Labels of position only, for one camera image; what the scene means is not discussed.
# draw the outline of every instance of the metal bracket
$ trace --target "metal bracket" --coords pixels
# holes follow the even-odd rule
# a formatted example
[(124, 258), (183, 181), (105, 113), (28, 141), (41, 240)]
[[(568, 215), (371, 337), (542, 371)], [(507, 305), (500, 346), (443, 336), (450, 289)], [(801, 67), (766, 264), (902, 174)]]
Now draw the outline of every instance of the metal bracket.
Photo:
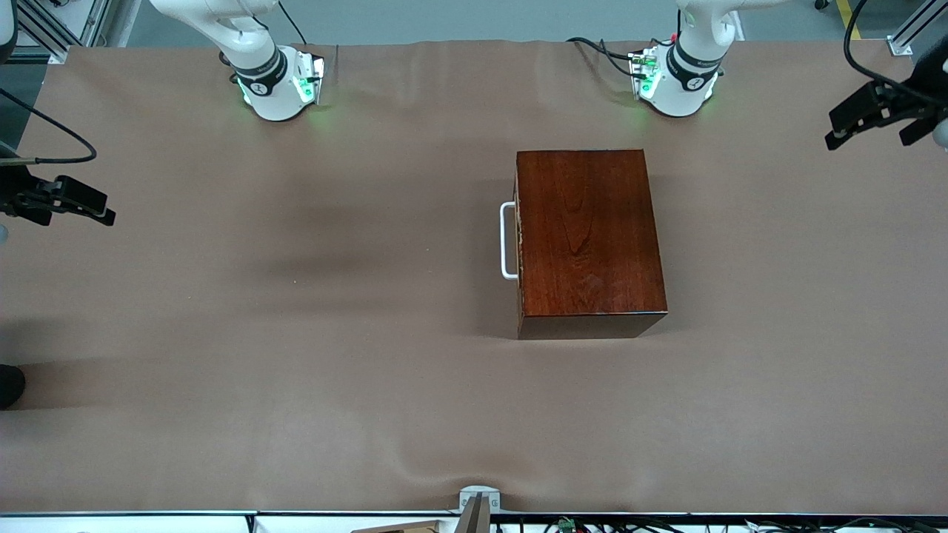
[(894, 56), (910, 56), (912, 55), (912, 46), (905, 45), (899, 46), (895, 43), (895, 37), (892, 35), (886, 35), (885, 41), (889, 45), (889, 51), (892, 52)]
[(491, 514), (501, 512), (501, 491), (497, 488), (486, 487), (484, 485), (471, 485), (461, 489), (461, 496), (459, 498), (460, 505), (458, 510), (464, 512), (467, 501), (471, 498), (476, 497), (478, 494), (483, 494), (483, 497), (486, 499), (490, 505)]

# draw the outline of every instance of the brown tabletop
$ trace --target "brown tabletop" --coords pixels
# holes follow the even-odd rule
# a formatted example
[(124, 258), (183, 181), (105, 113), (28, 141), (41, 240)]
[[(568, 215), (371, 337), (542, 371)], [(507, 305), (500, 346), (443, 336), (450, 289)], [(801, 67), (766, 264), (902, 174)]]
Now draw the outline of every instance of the brown tabletop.
[[(839, 48), (737, 44), (666, 119), (573, 45), (325, 47), (287, 123), (213, 49), (75, 49), (38, 107), (100, 157), (35, 172), (118, 222), (3, 221), (0, 508), (944, 512), (945, 154), (828, 152)], [(513, 340), (515, 153), (585, 148), (646, 150), (670, 314)], [(32, 119), (20, 152), (82, 150)]]

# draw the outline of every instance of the white handle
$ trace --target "white handle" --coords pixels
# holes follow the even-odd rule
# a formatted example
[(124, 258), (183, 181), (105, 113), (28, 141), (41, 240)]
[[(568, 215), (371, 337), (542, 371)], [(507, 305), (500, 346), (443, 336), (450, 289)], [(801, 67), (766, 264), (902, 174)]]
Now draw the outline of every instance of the white handle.
[(507, 271), (507, 225), (503, 221), (503, 211), (516, 205), (517, 202), (503, 202), (501, 204), (501, 274), (506, 280), (516, 280), (517, 274)]

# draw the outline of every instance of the wooden box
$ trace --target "wooden box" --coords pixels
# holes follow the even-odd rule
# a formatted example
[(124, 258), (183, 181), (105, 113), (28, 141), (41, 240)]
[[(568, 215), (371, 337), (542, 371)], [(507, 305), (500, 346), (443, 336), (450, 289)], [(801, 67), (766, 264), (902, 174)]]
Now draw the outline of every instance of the wooden box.
[(638, 337), (668, 313), (642, 150), (517, 153), (521, 339)]

